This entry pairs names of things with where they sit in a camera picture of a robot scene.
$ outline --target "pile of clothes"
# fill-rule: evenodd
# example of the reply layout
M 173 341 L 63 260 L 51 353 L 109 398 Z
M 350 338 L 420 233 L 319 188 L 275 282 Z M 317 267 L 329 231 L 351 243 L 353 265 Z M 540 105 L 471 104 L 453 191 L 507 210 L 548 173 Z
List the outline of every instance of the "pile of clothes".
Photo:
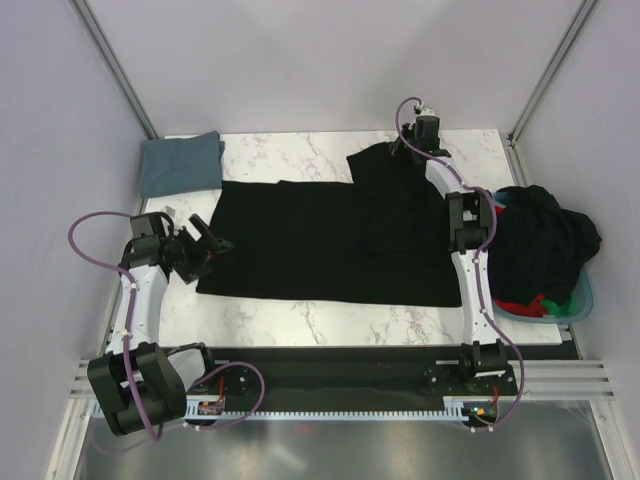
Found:
M 593 222 L 560 207 L 540 186 L 499 191 L 498 227 L 489 247 L 494 301 L 521 316 L 571 316 L 582 268 L 600 249 Z

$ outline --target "blue plastic basket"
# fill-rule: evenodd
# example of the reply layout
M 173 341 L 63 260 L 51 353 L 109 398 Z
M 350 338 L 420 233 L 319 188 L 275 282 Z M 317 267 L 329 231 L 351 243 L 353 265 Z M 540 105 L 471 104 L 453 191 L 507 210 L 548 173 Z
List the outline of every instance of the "blue plastic basket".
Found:
M 494 200 L 496 203 L 502 205 L 506 205 L 509 201 L 507 195 L 499 192 L 494 194 Z M 578 283 L 576 284 L 576 288 L 573 290 L 573 299 L 576 303 L 576 309 L 574 314 L 568 317 L 556 317 L 555 315 L 545 315 L 544 317 L 524 317 L 522 315 L 514 315 L 513 313 L 506 312 L 500 308 L 495 302 L 493 302 L 493 311 L 501 317 L 527 323 L 564 324 L 576 323 L 580 320 L 584 320 L 593 309 L 593 293 L 591 292 L 591 284 L 589 283 L 587 271 L 584 268 L 580 272 Z

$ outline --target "marble table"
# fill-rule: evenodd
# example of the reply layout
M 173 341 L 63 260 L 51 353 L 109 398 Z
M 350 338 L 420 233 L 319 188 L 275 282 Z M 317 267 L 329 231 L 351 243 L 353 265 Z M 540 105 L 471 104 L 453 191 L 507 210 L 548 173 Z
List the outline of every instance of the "marble table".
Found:
M 394 132 L 278 133 L 224 135 L 224 178 L 240 182 L 351 182 L 346 156 Z M 496 130 L 442 131 L 459 170 L 470 183 L 489 190 L 512 185 Z M 169 206 L 176 222 L 199 214 L 209 222 L 220 191 L 150 199 L 146 211 Z M 555 325 L 498 317 L 518 344 L 561 343 Z M 462 342 L 461 308 L 359 305 L 330 301 L 284 301 L 200 295 L 172 274 L 162 304 L 160 344 L 202 341 L 208 346 L 376 346 L 451 345 Z

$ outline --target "black t-shirt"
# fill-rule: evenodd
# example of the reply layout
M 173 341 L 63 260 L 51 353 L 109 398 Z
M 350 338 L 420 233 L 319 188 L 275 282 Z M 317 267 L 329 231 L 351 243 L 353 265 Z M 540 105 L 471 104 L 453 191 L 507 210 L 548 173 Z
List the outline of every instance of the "black t-shirt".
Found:
M 458 307 L 445 202 L 381 143 L 347 158 L 353 184 L 224 182 L 210 230 L 235 248 L 197 292 Z

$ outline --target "green cloth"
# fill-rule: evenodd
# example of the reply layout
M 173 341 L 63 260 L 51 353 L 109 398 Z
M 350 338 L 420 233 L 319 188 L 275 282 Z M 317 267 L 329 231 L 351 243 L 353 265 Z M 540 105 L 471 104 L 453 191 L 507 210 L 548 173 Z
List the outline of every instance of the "green cloth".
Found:
M 564 305 L 558 305 L 546 298 L 540 299 L 540 305 L 546 308 L 554 317 L 570 317 L 576 311 L 576 301 L 573 298 L 573 295 L 571 295 L 569 301 Z

